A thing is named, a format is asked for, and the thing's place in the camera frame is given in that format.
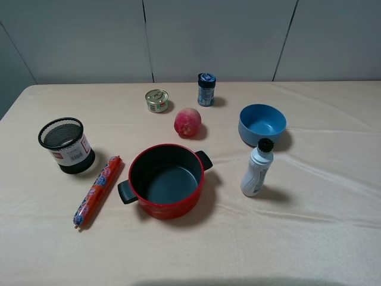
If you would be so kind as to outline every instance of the small jar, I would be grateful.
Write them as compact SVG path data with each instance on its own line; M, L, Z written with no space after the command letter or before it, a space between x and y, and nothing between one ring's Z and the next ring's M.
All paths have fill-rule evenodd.
M216 77L211 73L200 73L198 75L198 104L211 106L214 103L214 88Z

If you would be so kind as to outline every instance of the blue jar cap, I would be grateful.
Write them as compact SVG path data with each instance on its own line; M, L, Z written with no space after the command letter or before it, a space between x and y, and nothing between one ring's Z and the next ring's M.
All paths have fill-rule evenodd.
M214 88L216 86L216 77L211 73L200 73L198 75L198 85L201 88Z

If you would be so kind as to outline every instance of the wrapped sausage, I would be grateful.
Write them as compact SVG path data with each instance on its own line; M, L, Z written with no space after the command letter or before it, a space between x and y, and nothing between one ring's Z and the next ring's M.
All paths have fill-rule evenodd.
M98 175L90 191L74 215L73 223L75 224L75 228L78 228L78 226L84 225L89 221L92 213L98 207L99 202L107 193L107 189L115 175L118 173L121 163L122 160L119 156L112 157L103 168L102 172Z

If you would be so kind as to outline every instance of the canned food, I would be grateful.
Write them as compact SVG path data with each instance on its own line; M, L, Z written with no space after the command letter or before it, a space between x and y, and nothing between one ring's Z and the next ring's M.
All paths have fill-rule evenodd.
M162 89L154 89L145 95L148 110L154 113L163 112L168 108L168 93Z

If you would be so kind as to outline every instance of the cooking pot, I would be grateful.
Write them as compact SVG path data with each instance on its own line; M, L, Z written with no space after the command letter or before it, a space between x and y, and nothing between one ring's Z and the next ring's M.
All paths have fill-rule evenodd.
M203 151L176 144L156 145L132 162L129 179L118 185L124 204L138 200L157 219L174 219L197 203L204 171L213 166Z

